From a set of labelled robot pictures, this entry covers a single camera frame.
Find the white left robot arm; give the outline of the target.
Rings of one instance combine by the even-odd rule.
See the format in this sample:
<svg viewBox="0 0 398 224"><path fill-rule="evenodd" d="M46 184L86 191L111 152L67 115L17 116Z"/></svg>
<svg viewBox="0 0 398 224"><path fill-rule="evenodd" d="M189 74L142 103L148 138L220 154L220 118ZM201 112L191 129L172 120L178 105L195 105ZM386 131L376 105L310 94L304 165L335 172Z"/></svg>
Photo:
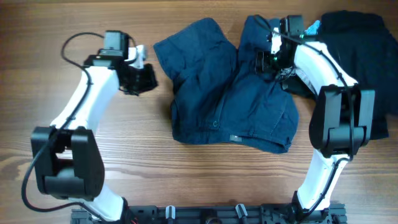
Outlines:
<svg viewBox="0 0 398 224"><path fill-rule="evenodd" d="M137 223L124 197L104 182L104 163L95 140L99 120L117 92L139 96L157 86L146 63L146 48L127 33L107 30L103 48L83 64L64 61L81 70L81 80L63 111L30 137L33 160L21 186L25 206L53 212L79 206L95 223Z"/></svg>

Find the navy blue denim shorts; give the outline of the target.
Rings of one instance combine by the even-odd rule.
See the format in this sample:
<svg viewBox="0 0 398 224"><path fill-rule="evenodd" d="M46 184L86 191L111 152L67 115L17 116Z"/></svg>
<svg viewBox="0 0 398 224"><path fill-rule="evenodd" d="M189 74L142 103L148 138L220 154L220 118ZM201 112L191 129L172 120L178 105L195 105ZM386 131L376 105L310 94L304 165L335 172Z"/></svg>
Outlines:
<svg viewBox="0 0 398 224"><path fill-rule="evenodd" d="M255 69L271 49L270 32L253 16L238 46L212 18L196 21L154 45L173 85L172 136L185 144L243 144L275 154L292 144L299 113L271 72Z"/></svg>

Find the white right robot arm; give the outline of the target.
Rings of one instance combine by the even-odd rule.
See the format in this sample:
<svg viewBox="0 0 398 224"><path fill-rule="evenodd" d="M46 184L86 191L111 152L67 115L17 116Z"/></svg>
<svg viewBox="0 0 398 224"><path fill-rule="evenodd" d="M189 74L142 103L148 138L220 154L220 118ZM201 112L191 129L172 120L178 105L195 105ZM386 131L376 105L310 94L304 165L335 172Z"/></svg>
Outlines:
<svg viewBox="0 0 398 224"><path fill-rule="evenodd" d="M330 211L330 196L347 163L370 139L374 90L362 89L333 59L327 45L303 31L302 16L287 16L275 28L260 15L255 22L271 33L269 54L257 53L256 70L301 70L316 97L309 124L313 156L303 184L290 203L291 220L315 222Z"/></svg>

